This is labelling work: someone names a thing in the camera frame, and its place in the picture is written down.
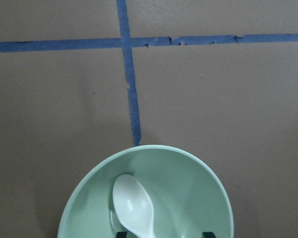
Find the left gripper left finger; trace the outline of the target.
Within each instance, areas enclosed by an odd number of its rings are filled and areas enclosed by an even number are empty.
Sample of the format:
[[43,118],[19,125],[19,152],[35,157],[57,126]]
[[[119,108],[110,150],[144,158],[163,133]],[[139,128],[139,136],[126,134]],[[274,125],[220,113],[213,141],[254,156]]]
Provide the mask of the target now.
[[117,232],[116,238],[127,238],[127,232]]

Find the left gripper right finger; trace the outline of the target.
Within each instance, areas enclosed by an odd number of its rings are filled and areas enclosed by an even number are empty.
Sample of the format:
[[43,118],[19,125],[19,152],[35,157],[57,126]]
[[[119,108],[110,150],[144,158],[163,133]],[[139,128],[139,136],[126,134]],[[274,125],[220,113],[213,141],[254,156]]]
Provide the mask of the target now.
[[215,234],[213,232],[202,232],[202,238],[215,238]]

